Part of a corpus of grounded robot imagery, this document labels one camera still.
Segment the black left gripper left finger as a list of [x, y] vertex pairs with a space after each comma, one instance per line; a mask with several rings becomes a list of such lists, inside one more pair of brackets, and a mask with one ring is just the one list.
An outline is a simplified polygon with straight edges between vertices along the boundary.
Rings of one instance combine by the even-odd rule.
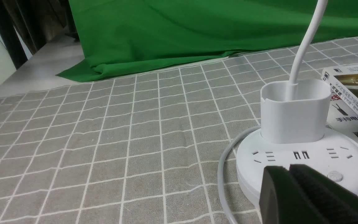
[[284, 167], [263, 170], [259, 208], [263, 224], [319, 224], [322, 217]]

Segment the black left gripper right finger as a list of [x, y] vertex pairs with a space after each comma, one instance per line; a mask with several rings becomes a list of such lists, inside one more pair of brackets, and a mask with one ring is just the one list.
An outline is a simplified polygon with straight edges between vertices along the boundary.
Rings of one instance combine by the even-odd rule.
[[358, 195], [307, 165], [293, 164], [289, 172], [330, 224], [358, 224]]

